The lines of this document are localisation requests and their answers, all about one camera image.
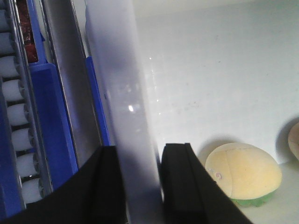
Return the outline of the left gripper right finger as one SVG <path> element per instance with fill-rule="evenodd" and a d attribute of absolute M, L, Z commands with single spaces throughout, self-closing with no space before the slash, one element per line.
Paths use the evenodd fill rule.
<path fill-rule="evenodd" d="M 189 143 L 167 143 L 161 162 L 168 224 L 249 224 L 206 172 Z"/>

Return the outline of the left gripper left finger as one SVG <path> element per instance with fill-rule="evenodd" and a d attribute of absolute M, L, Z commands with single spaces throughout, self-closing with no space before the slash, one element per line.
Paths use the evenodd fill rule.
<path fill-rule="evenodd" d="M 124 224 L 126 198 L 114 146 L 100 147 L 67 182 L 4 224 Z"/>

